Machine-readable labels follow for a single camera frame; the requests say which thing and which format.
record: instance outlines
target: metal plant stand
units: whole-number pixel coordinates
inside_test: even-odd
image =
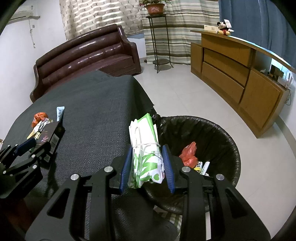
[[[152,44],[153,44],[153,51],[154,51],[154,59],[155,60],[152,63],[154,64],[154,66],[157,66],[157,73],[159,72],[158,67],[160,65],[170,64],[172,66],[172,63],[170,61],[170,41],[169,41],[169,39],[168,39],[168,56],[169,56],[169,59],[165,59],[165,58],[158,59],[158,56],[157,56],[157,48],[156,48],[156,39],[155,39],[155,33],[154,33],[153,18],[160,18],[160,17],[165,18],[165,26],[166,26],[167,37],[168,37],[168,24],[167,24],[167,20],[166,20],[166,14],[155,14],[155,15],[146,16],[146,18],[149,19],[151,37],[152,37]]]

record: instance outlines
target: sofa backrest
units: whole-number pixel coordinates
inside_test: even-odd
[[[39,81],[48,89],[75,71],[123,51],[116,24],[92,30],[37,59]]]

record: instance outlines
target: stuffed toy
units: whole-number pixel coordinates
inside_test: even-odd
[[[231,32],[234,32],[231,28],[231,24],[227,19],[224,19],[223,22],[217,22],[219,30],[217,31],[218,34],[223,34],[229,36]]]

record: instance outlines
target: trash can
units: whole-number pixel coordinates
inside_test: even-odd
[[[196,116],[154,115],[152,120],[157,126],[159,144],[168,144],[172,155],[179,156],[184,147],[195,141],[195,156],[203,163],[210,162],[209,176],[221,173],[236,186],[241,168],[239,151],[231,136],[219,125]],[[166,179],[161,184],[146,182],[142,187],[154,205],[182,215],[183,195],[171,194]]]

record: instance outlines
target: blue curtain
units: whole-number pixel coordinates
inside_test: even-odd
[[[260,45],[296,67],[296,35],[270,0],[219,0],[220,21],[228,19],[232,36]]]

